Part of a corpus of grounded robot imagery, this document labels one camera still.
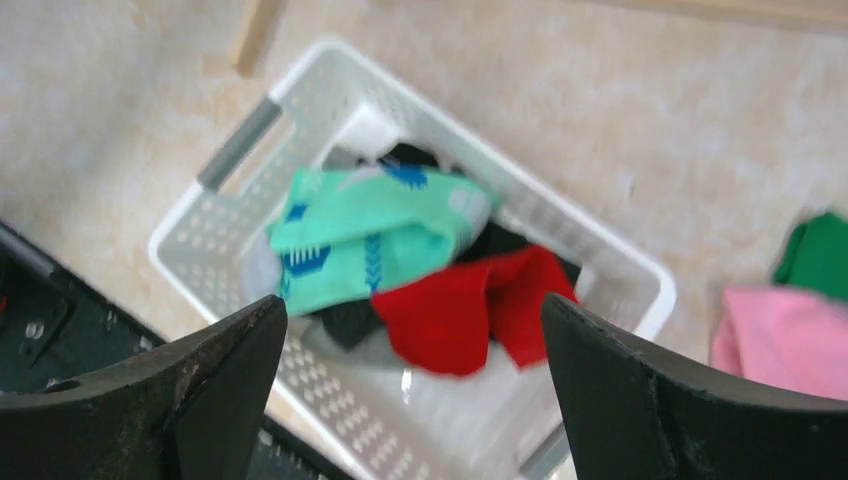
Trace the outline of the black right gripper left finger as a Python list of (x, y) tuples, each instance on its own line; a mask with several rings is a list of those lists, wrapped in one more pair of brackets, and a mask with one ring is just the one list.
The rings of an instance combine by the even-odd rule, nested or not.
[(5, 479), (243, 479), (286, 336), (269, 295), (37, 393), (1, 398)]

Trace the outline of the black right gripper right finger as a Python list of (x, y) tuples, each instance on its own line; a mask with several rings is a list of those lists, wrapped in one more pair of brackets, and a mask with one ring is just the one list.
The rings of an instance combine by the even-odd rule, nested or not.
[(556, 294), (540, 313), (580, 479), (843, 479), (847, 405), (742, 379)]

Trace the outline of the white perforated plastic basket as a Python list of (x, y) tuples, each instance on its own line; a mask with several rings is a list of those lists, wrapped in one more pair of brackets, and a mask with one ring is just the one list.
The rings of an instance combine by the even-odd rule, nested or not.
[[(578, 300), (648, 340), (677, 297), (670, 272), (558, 195), (390, 72), (334, 38), (314, 44), (225, 142), (154, 231), (157, 270), (215, 322), (264, 295), (255, 237), (293, 173), (374, 157), (398, 140), (432, 148), (494, 193), (497, 221), (578, 263)], [(546, 365), (499, 347), (456, 378), (406, 366), (377, 334), (350, 353), (311, 319), (289, 323), (274, 392), (362, 479), (571, 479)]]

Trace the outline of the red sock with cat face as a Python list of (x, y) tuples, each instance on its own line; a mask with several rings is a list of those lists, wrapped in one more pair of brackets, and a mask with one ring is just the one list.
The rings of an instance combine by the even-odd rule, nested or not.
[(540, 309), (555, 293), (575, 299), (581, 268), (531, 244), (455, 264), (373, 296), (370, 303), (404, 361), (431, 373), (468, 376), (491, 343), (525, 369), (546, 361)]

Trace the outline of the teal patterned sock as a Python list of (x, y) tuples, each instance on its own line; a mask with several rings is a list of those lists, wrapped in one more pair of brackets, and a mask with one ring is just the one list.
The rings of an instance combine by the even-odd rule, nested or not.
[(495, 204), (467, 177), (425, 166), (299, 169), (270, 231), (279, 294), (300, 315), (412, 283), (466, 250)]

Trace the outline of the wooden drying rack frame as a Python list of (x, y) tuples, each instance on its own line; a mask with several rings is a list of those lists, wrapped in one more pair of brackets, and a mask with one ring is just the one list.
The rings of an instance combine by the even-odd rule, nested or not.
[[(791, 28), (847, 28), (845, 1), (605, 1), (605, 6), (711, 20), (732, 20)], [(283, 1), (246, 1), (234, 37), (230, 62), (242, 77), (249, 77), (267, 48), (272, 29), (284, 9)]]

